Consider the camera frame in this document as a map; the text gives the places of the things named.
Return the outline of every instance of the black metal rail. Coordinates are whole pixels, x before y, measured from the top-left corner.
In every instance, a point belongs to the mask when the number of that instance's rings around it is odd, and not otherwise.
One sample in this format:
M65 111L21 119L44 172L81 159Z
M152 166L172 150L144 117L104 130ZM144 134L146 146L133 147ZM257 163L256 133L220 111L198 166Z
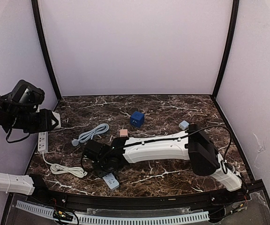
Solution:
M249 192L265 189L262 180L256 180L248 184ZM55 198L59 206L71 209L86 211L91 209L111 209L111 210L161 210L190 207L191 210L212 210L221 205L215 205L213 199L219 196L228 196L230 192L226 189L209 191L197 194L176 195L166 197L101 197L91 195L77 195L58 191L44 191L35 194L33 197L46 202ZM33 198L28 198L31 202L36 202ZM244 201L243 195L237 195L236 202Z
M228 31L227 40L225 43L225 50L224 50L223 58L221 60L219 72L218 72L216 83L214 86L214 90L212 93L212 96L214 98L216 98L218 96L219 88L220 88L221 82L222 82L224 74L225 74L225 68L226 68L227 63L228 63L228 58L229 58L229 54L230 54L230 50L231 50L231 46L232 46L232 41L233 41L233 36L234 36L234 32L235 32L235 25L236 25L236 20L237 20L238 8L239 8L239 0L233 0L229 31Z
M36 24L37 34L38 34L38 38L39 38L39 42L40 42L40 46L41 46L42 55L45 59L46 69L47 69L47 72L49 74L56 98L58 101L60 101L62 96L61 96L60 89L59 89L59 86L58 86L57 81L56 81L56 76L55 76L55 73L54 73L54 70L52 67L50 55L49 55L49 52L47 50L45 35L43 32L42 23L41 23L38 0L31 0L31 1L32 1L33 14L34 14L34 20L35 20L35 24Z

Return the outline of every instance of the light blue cable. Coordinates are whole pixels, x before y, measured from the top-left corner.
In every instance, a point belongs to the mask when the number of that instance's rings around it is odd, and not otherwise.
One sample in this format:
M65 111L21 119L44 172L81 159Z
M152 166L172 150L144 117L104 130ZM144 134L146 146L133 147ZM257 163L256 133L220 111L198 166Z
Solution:
M98 125L96 128L92 129L91 131L87 131L85 133L82 133L79 135L78 139L73 139L71 141L73 146L78 146L79 143L85 143L89 139L93 139L95 135L101 135L103 133L106 133L109 130L109 125L106 123L102 123Z

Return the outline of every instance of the pink cube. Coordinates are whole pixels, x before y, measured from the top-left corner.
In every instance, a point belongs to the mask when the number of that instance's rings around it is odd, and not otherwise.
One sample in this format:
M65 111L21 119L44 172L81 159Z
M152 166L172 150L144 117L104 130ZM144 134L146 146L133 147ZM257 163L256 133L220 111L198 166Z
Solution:
M121 129L120 130L120 137L128 137L128 130L127 129Z

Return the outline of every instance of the white power strip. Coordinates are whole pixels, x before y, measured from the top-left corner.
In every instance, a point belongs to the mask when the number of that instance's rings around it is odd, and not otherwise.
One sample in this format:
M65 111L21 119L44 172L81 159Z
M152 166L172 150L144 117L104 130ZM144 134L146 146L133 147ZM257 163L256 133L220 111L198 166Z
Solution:
M87 175L81 167L67 167L64 165L59 165L57 163L49 163L45 160L45 154L48 152L48 133L41 132L38 134L38 147L37 150L42 154L43 160L46 164L50 165L50 170L53 174L63 174L70 173L78 178L83 178Z
M115 176L112 173L104 176L103 180L111 190L115 190L120 186L119 182L116 180Z
M48 134L47 132L40 132L38 134L38 152L45 154L48 152Z

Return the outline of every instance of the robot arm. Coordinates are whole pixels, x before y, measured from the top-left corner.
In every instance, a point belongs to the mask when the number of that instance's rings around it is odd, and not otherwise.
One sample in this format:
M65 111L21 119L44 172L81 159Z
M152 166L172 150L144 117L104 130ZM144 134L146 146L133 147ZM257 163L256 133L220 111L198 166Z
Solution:
M97 171L106 172L146 160L190 160L196 175L212 176L230 192L241 189L240 173L224 162L213 141L204 131L185 137L197 130L199 127L192 124L189 125L187 133L182 131L173 135L150 138L115 138L111 146L90 140L85 146L84 155L92 161L98 161L95 163Z
M59 114L38 107L45 98L43 90L20 80L12 92L0 95L0 125L6 133L22 129L24 133L54 130L60 126Z
M20 80L12 92L0 95L0 125L8 133L7 137L12 129L33 134L60 128L59 114L47 109L38 110L44 98L43 90L24 80ZM44 187L44 182L38 176L0 173L0 191L31 195L36 187Z

